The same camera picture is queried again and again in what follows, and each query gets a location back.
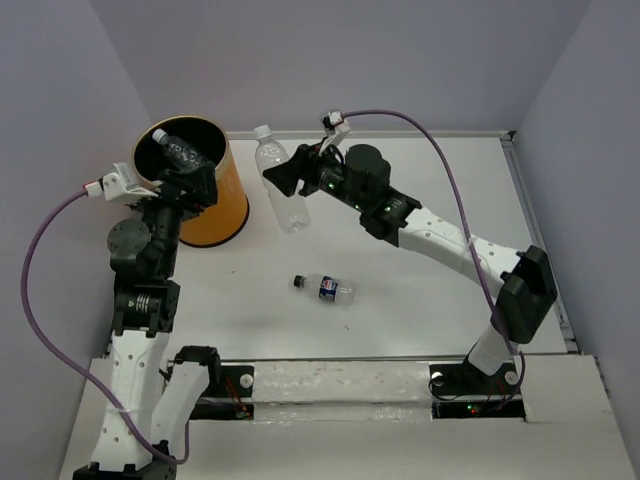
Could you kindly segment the clear ribbed plastic bottle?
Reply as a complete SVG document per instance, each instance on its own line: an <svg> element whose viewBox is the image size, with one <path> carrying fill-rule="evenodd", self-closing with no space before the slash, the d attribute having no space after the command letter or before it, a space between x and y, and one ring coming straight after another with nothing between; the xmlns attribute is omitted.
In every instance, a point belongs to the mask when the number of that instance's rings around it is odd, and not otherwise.
<svg viewBox="0 0 640 480"><path fill-rule="evenodd" d="M305 201L296 193L295 183L287 176L286 149L274 138L267 124L256 127L254 134L256 166L280 229L285 233L306 229L311 218Z"/></svg>

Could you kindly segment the clear unlabelled plastic bottle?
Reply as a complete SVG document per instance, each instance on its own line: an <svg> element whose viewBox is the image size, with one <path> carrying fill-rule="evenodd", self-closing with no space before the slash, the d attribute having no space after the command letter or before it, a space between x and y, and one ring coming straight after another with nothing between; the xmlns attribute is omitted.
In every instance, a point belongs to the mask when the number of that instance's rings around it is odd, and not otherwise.
<svg viewBox="0 0 640 480"><path fill-rule="evenodd" d="M170 135L163 129L155 129L151 134L151 138L160 146L169 163L181 173L192 173L212 163L194 145L178 136Z"/></svg>

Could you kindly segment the small Pepsi bottle black cap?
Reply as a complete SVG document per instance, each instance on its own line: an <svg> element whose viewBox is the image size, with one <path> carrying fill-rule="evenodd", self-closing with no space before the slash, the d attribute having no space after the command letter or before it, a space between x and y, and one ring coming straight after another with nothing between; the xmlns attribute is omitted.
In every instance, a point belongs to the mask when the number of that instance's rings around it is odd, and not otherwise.
<svg viewBox="0 0 640 480"><path fill-rule="evenodd" d="M296 275L293 286L310 298L325 303L348 306L355 298L355 285L352 282L330 275Z"/></svg>

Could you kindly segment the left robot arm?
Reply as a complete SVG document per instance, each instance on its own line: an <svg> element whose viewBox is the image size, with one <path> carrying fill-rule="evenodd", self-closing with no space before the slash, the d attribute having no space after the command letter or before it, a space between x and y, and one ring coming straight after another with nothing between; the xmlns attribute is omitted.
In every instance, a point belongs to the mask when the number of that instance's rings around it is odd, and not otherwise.
<svg viewBox="0 0 640 480"><path fill-rule="evenodd" d="M142 186L126 163L85 184L88 197L139 212L114 225L107 244L115 274L110 353L99 438L76 479L173 479L189 454L188 423L201 395L221 383L214 347L183 348L163 379L161 362L180 294L173 281L181 226L217 201L215 167L165 169Z"/></svg>

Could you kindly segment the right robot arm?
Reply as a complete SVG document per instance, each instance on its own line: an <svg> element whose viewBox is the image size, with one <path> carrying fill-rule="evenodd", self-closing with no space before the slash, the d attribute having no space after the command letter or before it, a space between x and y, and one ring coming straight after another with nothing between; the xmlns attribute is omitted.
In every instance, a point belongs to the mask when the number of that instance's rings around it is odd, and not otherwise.
<svg viewBox="0 0 640 480"><path fill-rule="evenodd" d="M461 365L445 374L445 395L481 395L514 351L531 342L553 307L557 287L547 253L516 250L467 235L390 184L391 166L366 144L341 156L334 147L301 145L262 177L287 197L322 191L356 210L371 236L424 255L476 282L490 300L490 324Z"/></svg>

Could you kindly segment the orange cylindrical bin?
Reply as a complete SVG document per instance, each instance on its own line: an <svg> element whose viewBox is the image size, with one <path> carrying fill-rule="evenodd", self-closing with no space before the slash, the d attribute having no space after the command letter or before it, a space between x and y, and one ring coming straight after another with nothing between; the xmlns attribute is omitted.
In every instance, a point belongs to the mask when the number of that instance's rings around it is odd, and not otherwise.
<svg viewBox="0 0 640 480"><path fill-rule="evenodd" d="M213 121L181 115L155 123L136 142L132 164L146 187L168 187L195 208L182 224L182 243L216 247L245 227L248 197L227 133Z"/></svg>

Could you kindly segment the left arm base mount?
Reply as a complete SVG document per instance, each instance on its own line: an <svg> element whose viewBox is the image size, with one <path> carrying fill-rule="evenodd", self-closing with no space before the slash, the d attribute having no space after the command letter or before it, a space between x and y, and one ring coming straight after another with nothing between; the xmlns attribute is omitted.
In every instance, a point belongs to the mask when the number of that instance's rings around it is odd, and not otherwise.
<svg viewBox="0 0 640 480"><path fill-rule="evenodd" d="M190 416L201 421L251 421L254 419L255 369L250 364L223 364L220 380L198 399Z"/></svg>

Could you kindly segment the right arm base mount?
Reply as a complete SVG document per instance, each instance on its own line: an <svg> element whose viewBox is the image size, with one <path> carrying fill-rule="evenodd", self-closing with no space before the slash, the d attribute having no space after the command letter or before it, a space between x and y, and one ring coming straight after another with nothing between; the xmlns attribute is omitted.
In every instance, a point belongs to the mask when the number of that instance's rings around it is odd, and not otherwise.
<svg viewBox="0 0 640 480"><path fill-rule="evenodd" d="M474 373L461 363L430 364L427 386L432 397L432 418L524 420L519 379L512 362L503 364L493 376Z"/></svg>

